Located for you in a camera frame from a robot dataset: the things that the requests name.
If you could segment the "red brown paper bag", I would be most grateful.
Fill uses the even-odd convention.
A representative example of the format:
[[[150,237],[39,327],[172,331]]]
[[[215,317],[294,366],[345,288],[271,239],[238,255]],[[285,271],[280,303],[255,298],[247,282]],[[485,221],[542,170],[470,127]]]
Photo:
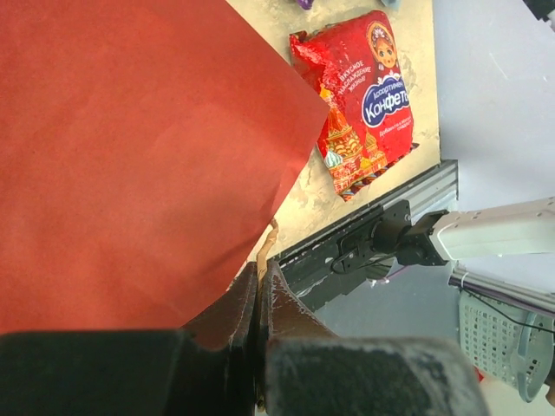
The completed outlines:
[[[327,113],[225,1],[2,2],[2,332],[186,323]]]

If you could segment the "purple brown M&M's packet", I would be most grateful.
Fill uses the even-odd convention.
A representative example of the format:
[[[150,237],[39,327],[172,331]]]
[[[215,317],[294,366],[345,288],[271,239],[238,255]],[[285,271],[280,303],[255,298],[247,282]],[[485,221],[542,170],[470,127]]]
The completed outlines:
[[[303,10],[310,10],[314,3],[314,0],[296,0],[296,3],[303,9]]]

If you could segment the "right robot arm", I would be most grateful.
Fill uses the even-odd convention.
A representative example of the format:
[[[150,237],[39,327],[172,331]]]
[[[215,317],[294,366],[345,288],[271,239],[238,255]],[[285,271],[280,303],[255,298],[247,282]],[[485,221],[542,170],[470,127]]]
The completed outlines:
[[[415,224],[382,219],[369,238],[375,252],[394,256],[400,265],[553,253],[554,198],[481,211],[429,212]]]

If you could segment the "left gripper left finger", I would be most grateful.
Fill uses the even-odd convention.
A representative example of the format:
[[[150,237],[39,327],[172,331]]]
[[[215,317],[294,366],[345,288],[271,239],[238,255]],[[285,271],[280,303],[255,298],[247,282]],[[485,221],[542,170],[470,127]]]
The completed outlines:
[[[249,263],[186,325],[1,338],[4,415],[251,415],[258,277]]]

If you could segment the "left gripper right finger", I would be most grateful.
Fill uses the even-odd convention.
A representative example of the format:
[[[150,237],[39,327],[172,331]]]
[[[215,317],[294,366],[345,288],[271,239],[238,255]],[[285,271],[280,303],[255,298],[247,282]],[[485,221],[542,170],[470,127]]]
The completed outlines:
[[[261,280],[260,389],[269,415],[486,415],[476,373],[452,341],[340,337],[290,290]]]

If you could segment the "white silver snack packet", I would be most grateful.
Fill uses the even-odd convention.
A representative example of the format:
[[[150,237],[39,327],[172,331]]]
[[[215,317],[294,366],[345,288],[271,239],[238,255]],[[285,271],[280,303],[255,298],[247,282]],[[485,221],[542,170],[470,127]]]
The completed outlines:
[[[398,10],[401,4],[401,0],[382,0],[382,2],[393,10]]]

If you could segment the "red candy snack bag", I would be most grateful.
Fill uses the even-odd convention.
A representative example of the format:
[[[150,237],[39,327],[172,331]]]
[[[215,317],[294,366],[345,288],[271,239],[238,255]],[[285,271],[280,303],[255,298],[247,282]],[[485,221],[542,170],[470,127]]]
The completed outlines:
[[[291,64],[328,105],[317,148],[353,198],[414,148],[414,118],[387,15],[373,10],[289,36]]]

